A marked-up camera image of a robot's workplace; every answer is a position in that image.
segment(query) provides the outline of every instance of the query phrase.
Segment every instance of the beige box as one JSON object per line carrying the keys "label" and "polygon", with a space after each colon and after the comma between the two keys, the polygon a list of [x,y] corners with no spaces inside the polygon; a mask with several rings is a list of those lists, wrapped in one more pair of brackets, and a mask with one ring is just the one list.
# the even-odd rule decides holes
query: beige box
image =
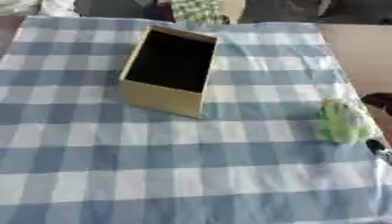
{"label": "beige box", "polygon": [[149,26],[120,76],[135,106],[201,118],[217,38]]}

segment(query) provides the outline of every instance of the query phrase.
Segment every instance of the crumpled cloth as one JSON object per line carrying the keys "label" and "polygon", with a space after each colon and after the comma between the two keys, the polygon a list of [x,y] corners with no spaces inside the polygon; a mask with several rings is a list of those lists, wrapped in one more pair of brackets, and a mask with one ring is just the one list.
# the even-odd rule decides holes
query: crumpled cloth
{"label": "crumpled cloth", "polygon": [[219,0],[171,0],[171,8],[177,22],[222,23]]}

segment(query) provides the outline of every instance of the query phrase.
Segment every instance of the tablecloth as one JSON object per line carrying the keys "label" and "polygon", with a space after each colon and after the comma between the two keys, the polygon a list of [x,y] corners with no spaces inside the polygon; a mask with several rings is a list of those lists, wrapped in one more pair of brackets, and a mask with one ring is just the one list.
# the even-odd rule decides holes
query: tablecloth
{"label": "tablecloth", "polygon": [[[219,37],[204,119],[133,107],[147,25]],[[392,172],[319,135],[358,101],[315,24],[28,17],[0,63],[0,223],[391,223]]]}

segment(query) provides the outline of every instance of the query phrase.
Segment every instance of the green patterned object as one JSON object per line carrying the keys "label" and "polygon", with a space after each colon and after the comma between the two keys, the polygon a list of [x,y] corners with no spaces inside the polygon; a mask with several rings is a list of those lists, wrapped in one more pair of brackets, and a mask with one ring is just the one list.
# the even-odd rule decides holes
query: green patterned object
{"label": "green patterned object", "polygon": [[325,137],[334,142],[366,141],[377,134],[377,126],[362,104],[325,99],[320,117]]}
{"label": "green patterned object", "polygon": [[171,0],[176,21],[221,24],[220,0]]}

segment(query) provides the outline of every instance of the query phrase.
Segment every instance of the cardboard box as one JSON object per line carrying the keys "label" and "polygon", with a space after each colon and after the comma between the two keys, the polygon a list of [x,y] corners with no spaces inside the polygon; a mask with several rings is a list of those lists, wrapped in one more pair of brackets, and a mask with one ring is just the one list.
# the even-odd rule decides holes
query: cardboard box
{"label": "cardboard box", "polygon": [[201,118],[217,38],[152,25],[120,76],[132,105]]}

